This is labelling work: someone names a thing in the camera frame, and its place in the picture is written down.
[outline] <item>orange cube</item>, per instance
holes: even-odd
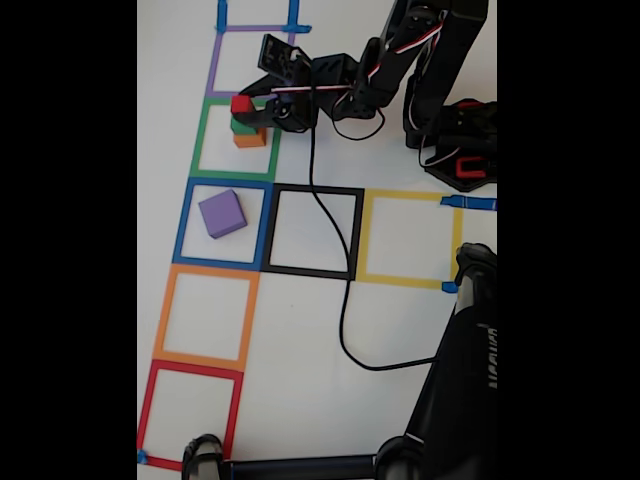
[[[267,129],[259,128],[256,135],[233,135],[233,142],[238,148],[266,147]]]

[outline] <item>orange square outline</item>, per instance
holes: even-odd
[[[240,348],[238,358],[230,360],[228,358],[207,357],[203,355],[193,355],[190,353],[171,352],[164,349],[164,341],[169,326],[169,315],[173,304],[173,294],[176,288],[178,275],[181,273],[192,275],[208,275],[212,277],[240,278],[249,280],[249,293],[247,295],[247,305],[244,312],[244,323],[242,335],[240,337]],[[215,267],[201,267],[196,265],[172,264],[169,270],[167,288],[162,303],[162,313],[160,323],[156,333],[156,340],[153,346],[153,358],[158,360],[168,360],[171,362],[187,363],[192,365],[202,365],[205,367],[224,368],[237,372],[244,372],[247,364],[249,352],[249,342],[251,340],[251,330],[253,328],[253,316],[256,307],[256,297],[258,295],[258,284],[260,272],[250,272],[247,270],[229,270]]]

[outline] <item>blue square outline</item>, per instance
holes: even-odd
[[[256,248],[253,252],[253,262],[233,262],[228,260],[214,260],[208,258],[182,256],[184,234],[186,232],[187,222],[189,220],[189,210],[191,208],[193,189],[196,185],[231,188],[256,188],[264,191],[264,197],[262,198],[262,209],[260,211],[260,225],[258,226],[258,238],[256,239]],[[260,265],[262,265],[262,254],[264,253],[264,243],[267,236],[267,223],[269,220],[269,210],[271,208],[272,193],[273,184],[269,182],[259,182],[255,180],[234,180],[226,178],[189,177],[189,180],[187,181],[187,190],[184,195],[184,202],[182,204],[182,212],[180,213],[180,224],[178,226],[176,244],[173,249],[172,262],[183,265],[231,268],[235,270],[249,270],[252,272],[260,271]]]

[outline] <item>red cube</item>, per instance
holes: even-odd
[[[255,108],[249,95],[234,95],[231,98],[231,113],[253,112]]]

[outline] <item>purple square outline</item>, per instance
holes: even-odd
[[[227,32],[281,32],[282,26],[280,25],[239,25],[228,26]],[[216,78],[216,72],[218,70],[218,61],[220,60],[220,49],[222,48],[222,36],[224,34],[217,32],[216,41],[213,45],[213,58],[211,60],[211,67],[209,67],[209,78],[207,79],[207,88],[205,90],[205,98],[231,98],[238,92],[229,91],[216,91],[213,89],[213,81]],[[287,43],[293,45],[295,43],[296,34],[289,33],[287,37]]]

